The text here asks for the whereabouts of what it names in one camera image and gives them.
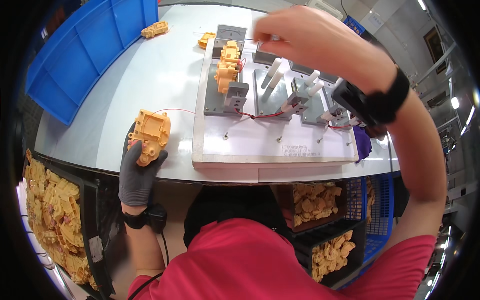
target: black device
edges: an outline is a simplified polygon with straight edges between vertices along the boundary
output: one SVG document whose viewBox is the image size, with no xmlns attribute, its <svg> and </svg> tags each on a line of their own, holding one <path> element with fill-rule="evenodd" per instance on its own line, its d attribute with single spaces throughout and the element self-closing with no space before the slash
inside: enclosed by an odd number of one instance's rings
<svg viewBox="0 0 480 300">
<path fill-rule="evenodd" d="M 332 92 L 332 99 L 348 109 L 368 126 L 388 124 L 395 120 L 395 113 L 407 98 L 410 83 L 402 70 L 386 94 L 374 92 L 366 96 L 353 84 L 342 81 Z"/>
<path fill-rule="evenodd" d="M 140 229 L 143 226 L 148 225 L 152 228 L 154 233 L 158 234 L 162 233 L 167 222 L 167 211 L 160 204 L 147 206 L 147 208 L 137 216 L 127 213 L 124 213 L 123 216 L 128 227 Z"/>
</svg>

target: red shirt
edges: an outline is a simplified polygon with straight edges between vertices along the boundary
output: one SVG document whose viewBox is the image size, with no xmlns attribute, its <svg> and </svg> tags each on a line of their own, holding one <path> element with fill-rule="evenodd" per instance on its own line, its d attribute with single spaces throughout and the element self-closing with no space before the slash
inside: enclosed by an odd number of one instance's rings
<svg viewBox="0 0 480 300">
<path fill-rule="evenodd" d="M 292 245 L 268 227 L 241 218 L 213 222 L 135 299 L 413 299 L 435 242 L 431 235 L 405 240 L 335 291 L 316 283 Z M 138 276 L 129 296 L 150 278 Z"/>
</svg>

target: workbench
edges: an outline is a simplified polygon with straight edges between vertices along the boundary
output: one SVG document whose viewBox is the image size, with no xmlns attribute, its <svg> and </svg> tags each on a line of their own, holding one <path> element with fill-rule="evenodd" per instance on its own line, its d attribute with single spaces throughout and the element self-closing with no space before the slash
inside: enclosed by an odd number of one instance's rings
<svg viewBox="0 0 480 300">
<path fill-rule="evenodd" d="M 133 120 L 143 108 L 156 111 L 181 108 L 195 111 L 204 50 L 197 44 L 218 24 L 247 28 L 252 42 L 253 25 L 265 15 L 240 7 L 173 5 L 159 8 L 159 20 L 168 22 L 167 34 L 143 37 L 125 50 L 105 71 L 85 98 L 70 126 L 44 111 L 35 151 L 70 165 L 118 174 L 122 147 Z M 168 159 L 157 177 L 165 180 L 278 183 L 353 178 L 399 170 L 393 145 L 372 139 L 372 152 L 360 163 L 313 168 L 194 169 L 192 135 L 194 115 L 170 110 Z"/>
</svg>

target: blue plastic crate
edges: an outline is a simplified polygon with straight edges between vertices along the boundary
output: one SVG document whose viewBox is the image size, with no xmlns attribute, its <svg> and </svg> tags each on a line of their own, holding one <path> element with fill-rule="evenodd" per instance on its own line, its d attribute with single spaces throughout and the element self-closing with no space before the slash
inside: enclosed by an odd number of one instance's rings
<svg viewBox="0 0 480 300">
<path fill-rule="evenodd" d="M 361 34 L 365 31 L 365 27 L 360 25 L 357 20 L 354 18 L 347 16 L 343 21 L 345 25 L 347 25 L 351 30 L 353 30 L 357 35 L 361 36 Z"/>
<path fill-rule="evenodd" d="M 370 176 L 370 180 L 375 189 L 375 203 L 372 205 L 372 221 L 367 224 L 367 242 L 363 262 L 368 261 L 383 248 L 392 233 L 393 223 L 394 199 L 391 174 Z M 367 189 L 364 190 L 364 205 L 366 207 Z"/>
<path fill-rule="evenodd" d="M 28 69 L 25 92 L 70 125 L 109 65 L 155 22 L 156 0 L 90 0 L 39 51 Z"/>
<path fill-rule="evenodd" d="M 345 219 L 362 221 L 367 217 L 366 204 L 363 199 L 366 181 L 358 177 L 347 182 L 347 214 Z"/>
</svg>

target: black wristband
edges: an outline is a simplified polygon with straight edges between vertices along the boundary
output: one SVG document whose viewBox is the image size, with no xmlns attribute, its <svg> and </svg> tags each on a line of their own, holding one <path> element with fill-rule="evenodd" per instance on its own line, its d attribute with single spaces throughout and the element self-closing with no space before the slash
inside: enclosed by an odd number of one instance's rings
<svg viewBox="0 0 480 300">
<path fill-rule="evenodd" d="M 407 98 L 410 82 L 402 70 L 397 70 L 396 78 L 386 94 L 375 92 L 366 96 L 364 103 L 370 116 L 381 124 L 395 121 L 395 114 Z"/>
</svg>

